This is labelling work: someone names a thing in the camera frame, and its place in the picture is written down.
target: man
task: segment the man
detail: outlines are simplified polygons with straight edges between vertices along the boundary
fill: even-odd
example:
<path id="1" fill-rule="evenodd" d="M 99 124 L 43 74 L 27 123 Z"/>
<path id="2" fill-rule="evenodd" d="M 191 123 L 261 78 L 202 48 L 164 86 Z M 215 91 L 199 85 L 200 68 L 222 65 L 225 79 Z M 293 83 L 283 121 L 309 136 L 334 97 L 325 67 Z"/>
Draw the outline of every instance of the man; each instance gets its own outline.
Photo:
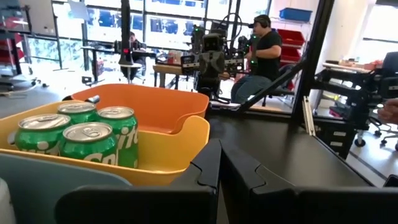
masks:
<path id="1" fill-rule="evenodd" d="M 271 20 L 267 15 L 257 16 L 249 28 L 253 28 L 253 34 L 260 38 L 256 50 L 257 70 L 233 85 L 232 103 L 244 103 L 251 95 L 267 88 L 279 76 L 282 38 L 277 32 L 272 31 Z M 250 61 L 252 52 L 250 51 L 245 57 Z"/>
<path id="2" fill-rule="evenodd" d="M 131 52 L 145 52 L 146 51 L 145 50 L 146 45 L 137 40 L 135 33 L 130 32 L 129 41 L 130 41 L 130 51 Z M 133 53 L 132 53 L 131 54 L 131 58 L 132 58 L 132 61 L 134 63 L 138 63 L 138 64 L 141 64 L 141 65 L 145 65 L 146 64 L 145 63 L 145 60 L 146 60 L 145 57 L 134 56 Z M 122 67 L 121 71 L 123 72 L 123 75 L 127 78 L 127 68 Z M 137 71 L 138 71 L 138 68 L 132 68 L 131 69 L 131 74 L 130 74 L 130 79 L 131 80 L 133 80 L 134 77 L 137 75 Z"/>
<path id="3" fill-rule="evenodd" d="M 377 113 L 384 123 L 398 124 L 398 99 L 387 100 Z"/>

